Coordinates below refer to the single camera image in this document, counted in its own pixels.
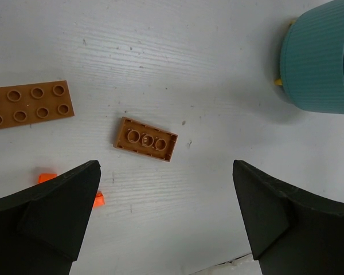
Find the small orange lego stud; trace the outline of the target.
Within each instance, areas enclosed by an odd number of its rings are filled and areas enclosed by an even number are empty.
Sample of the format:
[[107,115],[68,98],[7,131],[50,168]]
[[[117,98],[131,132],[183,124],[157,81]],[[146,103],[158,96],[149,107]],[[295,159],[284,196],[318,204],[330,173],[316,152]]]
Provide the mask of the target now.
[[37,183],[41,184],[57,177],[57,174],[42,173],[39,175]]

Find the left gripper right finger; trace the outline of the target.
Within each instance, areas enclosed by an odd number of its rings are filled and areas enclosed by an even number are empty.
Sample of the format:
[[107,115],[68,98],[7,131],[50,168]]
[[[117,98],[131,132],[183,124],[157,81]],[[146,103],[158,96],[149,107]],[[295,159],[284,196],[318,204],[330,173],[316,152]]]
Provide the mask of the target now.
[[344,203],[243,160],[233,162],[233,183],[262,274],[344,274]]

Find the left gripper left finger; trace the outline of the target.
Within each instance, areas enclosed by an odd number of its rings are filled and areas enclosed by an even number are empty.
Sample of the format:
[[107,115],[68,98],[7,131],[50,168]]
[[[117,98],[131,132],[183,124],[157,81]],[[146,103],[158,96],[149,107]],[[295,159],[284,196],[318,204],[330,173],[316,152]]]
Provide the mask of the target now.
[[90,160],[0,198],[0,274],[69,274],[100,178],[100,163]]

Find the tiny orange lego piece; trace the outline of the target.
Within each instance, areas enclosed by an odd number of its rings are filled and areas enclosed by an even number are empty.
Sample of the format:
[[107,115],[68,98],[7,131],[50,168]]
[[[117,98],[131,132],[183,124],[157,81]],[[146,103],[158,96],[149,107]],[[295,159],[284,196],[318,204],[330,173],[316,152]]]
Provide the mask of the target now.
[[105,199],[102,192],[98,191],[93,203],[93,208],[101,207],[105,205]]

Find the brown lego plate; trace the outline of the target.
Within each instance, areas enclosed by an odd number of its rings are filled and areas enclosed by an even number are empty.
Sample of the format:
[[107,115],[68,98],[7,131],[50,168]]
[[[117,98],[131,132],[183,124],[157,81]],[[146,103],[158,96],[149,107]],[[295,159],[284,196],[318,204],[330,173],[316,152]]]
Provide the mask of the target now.
[[178,135],[163,129],[122,117],[114,140],[114,148],[171,161]]
[[74,115],[65,80],[0,87],[0,129]]

